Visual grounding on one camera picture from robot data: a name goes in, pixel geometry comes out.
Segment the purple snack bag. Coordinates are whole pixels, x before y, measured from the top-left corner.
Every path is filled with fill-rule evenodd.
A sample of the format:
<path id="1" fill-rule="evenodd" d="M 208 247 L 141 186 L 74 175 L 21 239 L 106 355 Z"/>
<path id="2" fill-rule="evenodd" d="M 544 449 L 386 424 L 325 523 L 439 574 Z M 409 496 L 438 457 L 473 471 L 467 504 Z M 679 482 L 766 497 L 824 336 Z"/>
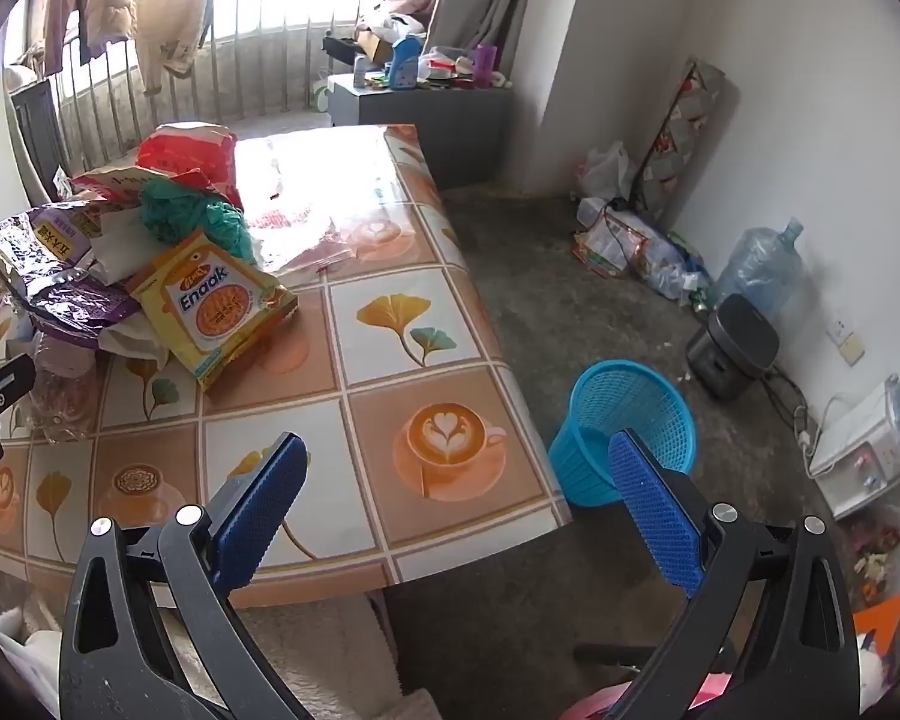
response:
<path id="1" fill-rule="evenodd" d="M 48 203 L 0 221 L 0 289 L 42 332 L 95 349 L 100 333 L 139 312 L 119 284 L 91 273 L 92 241 L 126 202 L 91 197 Z"/>

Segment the yellow Enaak snack packet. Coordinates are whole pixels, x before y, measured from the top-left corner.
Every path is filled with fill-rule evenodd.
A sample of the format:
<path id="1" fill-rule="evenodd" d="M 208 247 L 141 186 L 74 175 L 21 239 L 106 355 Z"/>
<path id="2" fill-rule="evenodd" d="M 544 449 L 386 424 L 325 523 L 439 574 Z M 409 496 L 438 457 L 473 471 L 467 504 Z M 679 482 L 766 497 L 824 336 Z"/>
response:
<path id="1" fill-rule="evenodd" d="M 297 310 L 295 294 L 201 229 L 155 257 L 128 291 L 201 390 Z"/>

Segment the red white paper bag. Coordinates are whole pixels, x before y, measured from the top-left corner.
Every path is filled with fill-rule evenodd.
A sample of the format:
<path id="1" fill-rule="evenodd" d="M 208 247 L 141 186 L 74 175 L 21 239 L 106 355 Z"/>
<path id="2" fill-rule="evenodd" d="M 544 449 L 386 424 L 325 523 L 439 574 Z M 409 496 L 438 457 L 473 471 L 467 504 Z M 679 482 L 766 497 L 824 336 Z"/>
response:
<path id="1" fill-rule="evenodd" d="M 109 200 L 136 200 L 142 187 L 167 179 L 205 195 L 219 195 L 244 210 L 237 190 L 237 135 L 206 122 L 159 125 L 137 147 L 133 164 L 102 167 L 74 177 L 74 192 L 95 192 Z"/>

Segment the floor trash pile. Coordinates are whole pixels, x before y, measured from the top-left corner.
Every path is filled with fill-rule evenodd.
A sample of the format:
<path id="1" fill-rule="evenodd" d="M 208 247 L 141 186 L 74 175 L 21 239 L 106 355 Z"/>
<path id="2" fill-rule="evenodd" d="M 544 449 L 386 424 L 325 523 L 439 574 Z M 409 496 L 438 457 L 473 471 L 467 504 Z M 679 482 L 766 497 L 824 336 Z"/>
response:
<path id="1" fill-rule="evenodd" d="M 676 234 L 656 231 L 610 200 L 585 197 L 577 205 L 574 254 L 601 278 L 633 277 L 656 294 L 694 310 L 710 305 L 712 278 L 701 255 Z"/>

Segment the patterned tablecloth table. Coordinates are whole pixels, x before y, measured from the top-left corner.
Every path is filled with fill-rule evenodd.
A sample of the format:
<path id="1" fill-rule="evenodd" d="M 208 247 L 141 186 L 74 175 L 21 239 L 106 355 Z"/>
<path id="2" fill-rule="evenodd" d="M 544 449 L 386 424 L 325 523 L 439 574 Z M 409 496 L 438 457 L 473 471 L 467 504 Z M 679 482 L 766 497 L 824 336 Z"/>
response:
<path id="1" fill-rule="evenodd" d="M 307 479 L 238 606 L 383 589 L 566 525 L 418 132 L 251 138 L 237 176 L 294 316 L 209 390 L 178 362 L 105 361 L 73 442 L 2 418 L 0 571 L 66 592 L 92 520 L 208 502 L 287 431 Z"/>

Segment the black rice cooker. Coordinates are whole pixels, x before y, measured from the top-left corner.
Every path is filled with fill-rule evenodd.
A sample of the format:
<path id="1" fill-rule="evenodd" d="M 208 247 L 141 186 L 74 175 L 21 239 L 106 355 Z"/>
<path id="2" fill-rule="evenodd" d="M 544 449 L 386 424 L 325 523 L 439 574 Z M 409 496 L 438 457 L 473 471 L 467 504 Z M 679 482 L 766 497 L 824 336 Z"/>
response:
<path id="1" fill-rule="evenodd" d="M 712 398 L 731 401 L 774 366 L 781 340 L 741 294 L 728 294 L 686 346 L 691 374 Z"/>

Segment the white water dispenser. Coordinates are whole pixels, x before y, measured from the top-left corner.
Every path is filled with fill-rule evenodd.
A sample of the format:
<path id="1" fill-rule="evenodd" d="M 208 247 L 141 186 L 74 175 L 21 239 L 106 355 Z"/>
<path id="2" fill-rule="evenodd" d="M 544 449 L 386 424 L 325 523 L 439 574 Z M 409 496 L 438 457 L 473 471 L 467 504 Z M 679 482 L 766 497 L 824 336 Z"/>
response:
<path id="1" fill-rule="evenodd" d="M 873 504 L 900 484 L 900 430 L 888 377 L 859 405 L 825 427 L 809 476 L 836 520 Z"/>

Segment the orange box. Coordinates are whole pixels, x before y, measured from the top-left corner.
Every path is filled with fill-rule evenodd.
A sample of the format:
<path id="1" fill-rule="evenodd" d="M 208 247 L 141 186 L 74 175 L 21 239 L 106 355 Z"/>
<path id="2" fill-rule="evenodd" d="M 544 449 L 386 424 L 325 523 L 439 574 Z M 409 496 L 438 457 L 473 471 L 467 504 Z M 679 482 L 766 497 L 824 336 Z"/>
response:
<path id="1" fill-rule="evenodd" d="M 900 672 L 900 593 L 854 614 L 854 626 L 863 663 L 878 660 L 883 684 L 889 686 Z"/>

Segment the green plastic bag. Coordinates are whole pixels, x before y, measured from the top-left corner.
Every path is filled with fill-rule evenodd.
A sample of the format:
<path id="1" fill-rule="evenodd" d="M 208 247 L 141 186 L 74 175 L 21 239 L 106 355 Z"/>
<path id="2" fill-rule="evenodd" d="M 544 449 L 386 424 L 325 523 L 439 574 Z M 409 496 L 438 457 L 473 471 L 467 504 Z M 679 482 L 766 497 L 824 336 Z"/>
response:
<path id="1" fill-rule="evenodd" d="M 222 195 L 159 177 L 146 182 L 137 198 L 142 224 L 158 241 L 176 245 L 201 231 L 227 254 L 247 263 L 256 262 L 244 213 Z"/>

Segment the empty blue water jug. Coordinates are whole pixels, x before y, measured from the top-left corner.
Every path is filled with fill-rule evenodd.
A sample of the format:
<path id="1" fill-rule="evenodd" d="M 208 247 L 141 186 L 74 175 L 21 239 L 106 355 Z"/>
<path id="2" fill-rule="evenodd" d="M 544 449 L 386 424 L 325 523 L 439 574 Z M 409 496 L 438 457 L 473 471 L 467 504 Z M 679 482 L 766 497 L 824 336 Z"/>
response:
<path id="1" fill-rule="evenodd" d="M 752 227 L 741 234 L 727 265 L 712 286 L 712 305 L 740 294 L 770 322 L 781 318 L 805 276 L 797 239 L 803 225 L 792 218 L 782 231 Z"/>

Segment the white plastic bag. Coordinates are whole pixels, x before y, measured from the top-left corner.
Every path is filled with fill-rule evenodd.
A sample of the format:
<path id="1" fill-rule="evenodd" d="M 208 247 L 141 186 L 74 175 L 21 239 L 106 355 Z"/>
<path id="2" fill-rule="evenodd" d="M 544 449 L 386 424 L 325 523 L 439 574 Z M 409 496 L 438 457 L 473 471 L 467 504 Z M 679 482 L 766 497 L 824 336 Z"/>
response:
<path id="1" fill-rule="evenodd" d="M 622 142 L 614 142 L 605 151 L 590 149 L 578 171 L 578 188 L 585 197 L 627 200 L 635 171 L 637 167 Z"/>

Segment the grey cabinet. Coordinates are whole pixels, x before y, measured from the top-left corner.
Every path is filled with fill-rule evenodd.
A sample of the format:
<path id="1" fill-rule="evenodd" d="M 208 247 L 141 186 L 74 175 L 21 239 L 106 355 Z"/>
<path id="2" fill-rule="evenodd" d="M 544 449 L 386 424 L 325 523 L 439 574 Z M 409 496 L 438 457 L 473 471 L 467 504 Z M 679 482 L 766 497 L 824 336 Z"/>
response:
<path id="1" fill-rule="evenodd" d="M 414 125 L 438 188 L 484 184 L 502 164 L 514 110 L 507 89 L 357 88 L 351 73 L 328 78 L 328 112 L 341 125 Z"/>

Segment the folded patterned mat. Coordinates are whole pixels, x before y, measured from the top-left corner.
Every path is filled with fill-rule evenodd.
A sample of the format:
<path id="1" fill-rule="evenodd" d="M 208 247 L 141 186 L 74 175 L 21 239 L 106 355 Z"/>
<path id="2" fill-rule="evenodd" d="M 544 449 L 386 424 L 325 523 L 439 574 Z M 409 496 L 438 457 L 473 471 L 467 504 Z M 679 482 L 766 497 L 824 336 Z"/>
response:
<path id="1" fill-rule="evenodd" d="M 667 211 L 724 87 L 725 73 L 720 68 L 689 57 L 635 174 L 631 205 L 647 223 L 656 223 Z"/>

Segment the blue detergent bottle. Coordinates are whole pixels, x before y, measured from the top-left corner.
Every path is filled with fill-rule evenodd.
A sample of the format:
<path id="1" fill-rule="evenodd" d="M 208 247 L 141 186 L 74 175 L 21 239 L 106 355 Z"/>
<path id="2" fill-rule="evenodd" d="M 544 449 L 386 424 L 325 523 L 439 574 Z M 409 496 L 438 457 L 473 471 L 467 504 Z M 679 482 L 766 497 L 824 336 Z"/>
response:
<path id="1" fill-rule="evenodd" d="M 393 44 L 390 68 L 386 74 L 386 84 L 391 91 L 406 91 L 418 86 L 421 50 L 421 39 L 414 34 L 406 34 Z"/>

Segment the purple cup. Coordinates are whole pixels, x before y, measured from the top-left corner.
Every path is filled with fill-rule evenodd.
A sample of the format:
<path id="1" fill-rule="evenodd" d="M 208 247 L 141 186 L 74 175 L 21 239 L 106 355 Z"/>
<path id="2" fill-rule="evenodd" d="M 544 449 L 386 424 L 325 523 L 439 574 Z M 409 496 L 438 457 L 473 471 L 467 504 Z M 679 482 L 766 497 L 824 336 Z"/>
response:
<path id="1" fill-rule="evenodd" d="M 493 44 L 478 44 L 473 49 L 473 83 L 476 88 L 490 88 L 493 86 L 494 71 L 496 71 L 497 47 Z"/>

